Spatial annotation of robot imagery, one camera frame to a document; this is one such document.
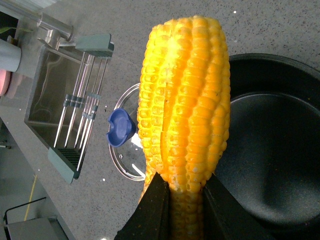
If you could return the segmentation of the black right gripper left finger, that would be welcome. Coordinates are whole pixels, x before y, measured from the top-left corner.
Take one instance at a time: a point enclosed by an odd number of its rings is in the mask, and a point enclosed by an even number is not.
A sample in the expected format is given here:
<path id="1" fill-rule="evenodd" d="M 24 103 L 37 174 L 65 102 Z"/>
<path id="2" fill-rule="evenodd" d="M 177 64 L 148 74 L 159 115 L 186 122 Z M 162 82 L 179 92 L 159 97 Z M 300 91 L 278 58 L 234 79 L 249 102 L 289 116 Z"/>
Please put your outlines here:
<path id="1" fill-rule="evenodd" d="M 116 240 L 169 239 L 169 185 L 156 173 Z"/>

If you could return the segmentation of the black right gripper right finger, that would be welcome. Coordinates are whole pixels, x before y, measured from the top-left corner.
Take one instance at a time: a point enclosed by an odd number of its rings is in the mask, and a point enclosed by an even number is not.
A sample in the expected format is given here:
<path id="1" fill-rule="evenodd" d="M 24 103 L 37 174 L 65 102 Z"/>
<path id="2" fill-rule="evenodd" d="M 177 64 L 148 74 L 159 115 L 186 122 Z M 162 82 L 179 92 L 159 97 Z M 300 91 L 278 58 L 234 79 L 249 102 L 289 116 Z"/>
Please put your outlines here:
<path id="1" fill-rule="evenodd" d="M 203 189 L 205 240 L 273 240 L 213 174 Z"/>

